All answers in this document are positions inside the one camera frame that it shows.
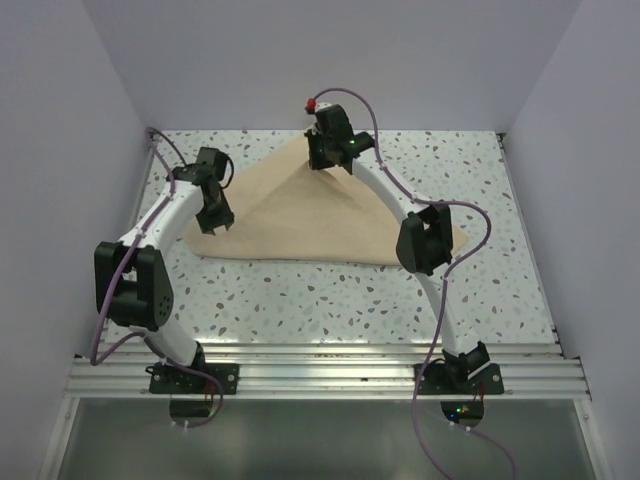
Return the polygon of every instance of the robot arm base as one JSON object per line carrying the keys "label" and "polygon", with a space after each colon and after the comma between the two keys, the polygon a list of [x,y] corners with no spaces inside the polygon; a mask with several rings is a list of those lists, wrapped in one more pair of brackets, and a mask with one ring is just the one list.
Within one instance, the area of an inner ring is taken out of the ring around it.
{"label": "robot arm base", "polygon": [[[502,395],[504,384],[500,366],[490,363],[487,347],[482,342],[468,354],[454,356],[444,353],[442,359],[429,364],[420,381],[419,395]],[[422,364],[414,365],[414,375]]]}

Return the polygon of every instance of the floor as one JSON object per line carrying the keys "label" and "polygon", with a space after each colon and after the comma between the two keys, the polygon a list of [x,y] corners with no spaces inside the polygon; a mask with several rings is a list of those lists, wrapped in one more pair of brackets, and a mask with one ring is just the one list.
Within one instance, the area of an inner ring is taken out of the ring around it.
{"label": "floor", "polygon": [[[297,131],[168,131],[187,161],[201,146],[227,152],[248,168]],[[387,161],[432,198],[470,200],[494,224],[486,248],[453,275],[450,299],[486,343],[554,343],[552,322],[527,246],[494,132],[383,131]],[[166,143],[161,152],[177,157]],[[152,166],[141,213],[157,198],[164,172]],[[452,209],[470,236],[484,233],[479,215]],[[430,342],[435,318],[420,285],[400,268],[297,261],[230,261],[192,254],[182,241],[165,259],[175,294],[174,315],[207,343]],[[126,330],[111,325],[105,340]]]}

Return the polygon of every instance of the glass panel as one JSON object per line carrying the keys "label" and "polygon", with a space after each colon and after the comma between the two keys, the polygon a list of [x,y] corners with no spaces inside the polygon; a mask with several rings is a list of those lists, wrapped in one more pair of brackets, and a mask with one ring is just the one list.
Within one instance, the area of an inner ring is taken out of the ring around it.
{"label": "glass panel", "polygon": [[[220,417],[186,435],[163,400],[84,400],[61,479],[412,480],[441,475],[423,455],[409,402],[230,399]],[[449,427],[421,402],[427,444],[462,479],[509,479],[487,441]],[[522,479],[593,479],[571,401],[499,401],[478,428],[507,445]]]}

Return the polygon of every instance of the black mounting plate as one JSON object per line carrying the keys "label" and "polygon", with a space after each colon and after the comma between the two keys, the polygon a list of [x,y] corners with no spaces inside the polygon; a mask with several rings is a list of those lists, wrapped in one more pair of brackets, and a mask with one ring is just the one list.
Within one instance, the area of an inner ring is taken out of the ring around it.
{"label": "black mounting plate", "polygon": [[[413,366],[414,380],[420,373],[422,364]],[[418,395],[476,395],[480,391],[480,384],[484,387],[485,395],[502,395],[504,384],[502,383],[502,373],[497,363],[491,363],[480,373],[474,375],[459,386],[448,381],[445,364],[431,362],[427,368],[424,380],[420,381]]]}
{"label": "black mounting plate", "polygon": [[[205,380],[158,362],[145,371],[151,374],[149,393],[154,395],[204,394]],[[235,395],[238,389],[240,366],[237,363],[206,363],[203,373],[218,380],[225,395]]]}

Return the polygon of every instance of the cable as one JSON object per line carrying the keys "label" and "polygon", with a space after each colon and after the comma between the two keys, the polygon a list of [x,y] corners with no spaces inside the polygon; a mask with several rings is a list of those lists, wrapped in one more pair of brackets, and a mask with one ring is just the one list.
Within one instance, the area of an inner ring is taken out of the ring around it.
{"label": "cable", "polygon": [[176,144],[173,143],[169,137],[167,137],[164,133],[162,133],[157,128],[153,128],[153,127],[147,127],[147,132],[149,132],[151,135],[158,135],[159,137],[162,137],[171,146],[171,148],[173,148],[173,151],[176,152],[182,164],[183,165],[187,164],[187,161],[184,159],[182,152],[178,150],[178,147],[176,147]]}
{"label": "cable", "polygon": [[127,249],[126,253],[124,254],[124,257],[122,257],[122,260],[116,267],[115,272],[113,272],[113,276],[111,277],[111,281],[109,282],[109,286],[107,287],[107,292],[104,296],[104,300],[102,301],[102,307],[100,308],[100,314],[98,316],[98,323],[93,333],[93,340],[91,343],[91,354],[89,356],[89,362],[94,367],[104,362],[109,357],[109,355],[115,352],[127,340],[144,335],[138,332],[130,333],[129,335],[126,335],[125,337],[121,338],[116,344],[114,344],[104,354],[102,354],[100,358],[97,358],[98,348],[100,346],[100,337],[102,336],[102,331],[104,330],[104,324],[107,321],[107,313],[109,311],[109,307],[111,306],[113,295],[115,294],[116,287],[118,286],[118,282],[120,281],[120,276],[124,272],[124,269],[126,268],[127,263],[129,263],[129,260],[131,259],[134,252],[136,251],[136,248],[138,248],[138,245],[142,241],[142,237],[144,236],[147,229],[149,228],[149,225],[151,225],[151,222],[155,220],[155,218],[160,214],[162,209],[164,209],[164,207],[169,203],[169,201],[171,200],[171,197],[173,196],[176,190],[176,181],[175,181],[175,178],[173,177],[173,172],[171,171],[171,168],[169,168],[169,165],[165,161],[164,157],[160,154],[155,144],[153,142],[149,142],[149,143],[150,143],[151,151],[158,158],[163,168],[167,171],[167,175],[169,176],[169,195],[166,195],[162,199],[162,202],[160,202],[158,206],[149,214],[147,220],[145,220],[145,222],[140,227],[140,232],[134,237],[134,240],[131,243],[131,246]]}
{"label": "cable", "polygon": [[[178,156],[180,157],[180,159],[184,162],[184,157],[182,156],[180,151],[177,149],[177,147],[175,145],[173,145],[173,143],[169,139],[167,139],[161,132],[159,132],[159,130],[156,130],[155,128],[149,128],[149,129],[147,129],[147,131],[148,132],[159,133],[163,138],[165,138],[172,145],[174,150],[178,153]],[[144,234],[149,229],[149,226],[156,219],[156,217],[160,214],[160,212],[166,207],[166,205],[171,201],[171,197],[173,196],[173,194],[175,193],[175,190],[176,190],[176,181],[175,181],[175,178],[173,176],[173,172],[171,171],[171,168],[167,164],[167,162],[164,159],[164,157],[162,156],[162,154],[158,151],[158,148],[156,147],[156,145],[152,141],[150,141],[149,144],[150,144],[149,148],[153,152],[154,156],[158,158],[158,160],[162,164],[162,167],[167,172],[167,175],[168,175],[168,178],[169,178],[169,195],[165,195],[165,197],[158,204],[158,206],[149,214],[147,219],[140,226],[140,231],[134,237],[134,240],[131,243],[131,246],[129,246],[129,248],[127,249],[126,253],[122,257],[122,260],[120,260],[120,263],[116,267],[116,270],[113,273],[113,276],[111,277],[111,281],[109,282],[109,286],[107,288],[107,292],[106,292],[104,300],[102,302],[102,307],[100,308],[100,314],[98,316],[98,322],[97,322],[97,325],[96,325],[96,329],[95,329],[94,334],[93,334],[93,340],[92,340],[92,344],[91,344],[91,352],[90,352],[90,356],[89,356],[89,362],[93,366],[100,365],[113,352],[115,352],[120,346],[122,346],[128,340],[130,340],[132,338],[135,338],[135,337],[143,337],[145,344],[147,345],[147,347],[149,347],[149,350],[151,350],[158,357],[160,357],[162,359],[166,359],[166,362],[169,363],[174,368],[176,368],[177,370],[180,370],[180,371],[182,371],[184,373],[187,373],[189,375],[195,375],[197,377],[203,378],[207,382],[214,384],[216,386],[216,390],[218,391],[218,395],[220,396],[220,401],[218,402],[218,406],[216,407],[215,410],[213,410],[211,412],[211,414],[205,420],[200,421],[200,422],[195,422],[195,423],[189,423],[188,421],[185,421],[182,424],[182,426],[184,428],[189,428],[190,429],[190,428],[196,428],[196,427],[200,427],[200,426],[206,425],[211,420],[213,420],[213,418],[218,414],[218,412],[222,408],[222,402],[223,402],[223,398],[224,398],[224,389],[222,388],[222,385],[220,384],[220,382],[218,382],[218,380],[216,380],[211,375],[208,375],[208,374],[203,373],[203,372],[198,372],[197,370],[193,370],[193,369],[190,369],[188,367],[185,367],[184,365],[181,365],[181,364],[173,361],[172,359],[166,357],[160,350],[158,350],[155,347],[155,345],[153,345],[153,343],[151,342],[151,340],[149,338],[146,338],[145,334],[142,333],[142,332],[132,332],[132,333],[129,333],[128,335],[125,335],[120,340],[118,340],[115,344],[113,344],[100,357],[97,356],[98,355],[98,348],[100,346],[100,338],[102,336],[102,332],[104,330],[104,324],[105,324],[106,319],[107,319],[107,313],[109,311],[109,307],[111,305],[111,302],[113,301],[113,295],[115,293],[115,290],[116,290],[116,287],[118,285],[118,282],[120,281],[120,276],[124,272],[124,269],[126,268],[127,263],[129,262],[129,260],[133,256],[133,253],[135,252],[135,250],[138,247],[138,245],[140,244],[142,238],[144,237]]]}
{"label": "cable", "polygon": [[[360,100],[360,102],[368,110],[369,115],[371,116],[371,123],[373,124],[373,135],[374,135],[374,140],[375,140],[373,149],[374,149],[374,152],[375,152],[376,161],[380,165],[380,167],[382,168],[384,173],[387,175],[389,180],[391,180],[393,182],[393,184],[396,187],[398,187],[398,189],[404,195],[406,195],[412,201],[414,201],[414,202],[416,202],[418,204],[421,204],[421,205],[450,205],[450,206],[460,206],[460,207],[470,208],[470,209],[478,212],[480,215],[482,215],[482,217],[484,218],[484,221],[485,221],[485,223],[487,225],[487,230],[486,230],[486,233],[485,233],[484,237],[482,238],[482,240],[480,240],[480,242],[478,242],[478,244],[474,248],[469,250],[464,255],[458,257],[451,265],[449,265],[449,267],[444,272],[444,275],[442,276],[442,298],[441,298],[441,301],[440,301],[440,311],[438,312],[438,318],[437,318],[437,322],[436,322],[436,331],[435,331],[435,333],[433,335],[433,341],[431,342],[431,345],[429,346],[429,351],[427,352],[427,356],[426,356],[424,362],[422,363],[422,366],[420,367],[420,371],[419,371],[418,375],[416,376],[416,382],[415,382],[415,386],[414,386],[414,389],[413,389],[413,397],[412,397],[412,400],[411,400],[411,414],[412,414],[411,416],[412,416],[412,420],[413,420],[413,429],[415,431],[416,437],[418,438],[418,443],[420,443],[420,447],[422,448],[422,451],[429,458],[429,460],[431,461],[433,466],[436,467],[436,469],[445,478],[452,479],[453,477],[451,477],[445,471],[444,467],[435,459],[435,457],[433,456],[433,454],[429,450],[429,447],[427,446],[427,444],[425,443],[424,439],[422,438],[422,434],[421,434],[421,431],[420,431],[420,425],[418,423],[418,408],[417,408],[418,390],[419,390],[419,387],[420,387],[420,379],[424,375],[424,373],[427,370],[427,367],[429,365],[429,362],[431,361],[431,357],[433,356],[433,351],[435,350],[436,342],[438,341],[438,337],[440,336],[440,331],[442,329],[442,323],[444,321],[445,305],[446,305],[446,301],[447,301],[447,290],[448,290],[448,287],[449,287],[449,280],[448,280],[449,279],[449,275],[451,274],[451,272],[458,265],[460,265],[462,262],[464,262],[466,259],[471,257],[473,254],[475,254],[478,250],[480,250],[482,247],[484,247],[487,244],[487,241],[489,240],[489,237],[491,236],[491,231],[492,231],[492,228],[493,228],[492,224],[491,224],[491,219],[489,218],[489,215],[487,214],[487,212],[485,212],[482,208],[478,207],[477,205],[475,205],[475,204],[473,204],[471,202],[463,202],[463,201],[457,201],[457,200],[432,201],[432,200],[423,199],[423,198],[416,198],[409,190],[407,190],[404,187],[404,185],[402,185],[402,183],[399,181],[399,179],[396,178],[396,176],[393,174],[393,172],[391,170],[389,170],[389,168],[387,167],[385,161],[382,159],[382,154],[380,153],[380,141],[379,141],[380,132],[379,132],[379,128],[378,128],[378,120],[376,119],[376,115],[375,115],[375,113],[373,111],[373,108],[371,107],[371,104],[369,104],[369,102],[362,95],[354,92],[353,90],[349,90],[347,88],[342,88],[342,87],[326,88],[326,89],[320,91],[319,93],[317,93],[311,99],[309,99],[309,101],[307,102],[307,107],[306,107],[307,112],[309,113],[310,110],[315,108],[315,103],[318,100],[318,98],[320,98],[322,95],[324,95],[326,93],[330,93],[330,92],[342,92],[342,93],[346,93],[347,95],[351,95],[352,97],[355,97],[358,100]],[[497,440],[491,438],[489,435],[487,435],[485,433],[482,433],[482,432],[479,432],[479,431],[476,431],[475,429],[472,429],[471,432],[473,434],[481,437],[481,438],[484,438],[485,440],[488,440],[489,442],[491,442],[494,445],[496,445],[500,450],[502,450],[504,452],[504,454],[506,455],[506,457],[508,458],[509,463],[511,464],[511,470],[512,470],[513,478],[514,479],[519,478],[518,467],[516,465],[515,459],[513,458],[513,455],[511,454],[511,452],[506,447],[504,447],[504,445],[499,443]]]}
{"label": "cable", "polygon": [[224,184],[224,186],[220,186],[220,188],[222,188],[223,190],[227,189],[227,187],[231,185],[233,176],[236,174],[236,166],[234,165],[233,160],[231,160],[231,158],[229,158],[229,166],[231,167],[231,173],[229,174],[229,179],[227,180],[227,183]]}

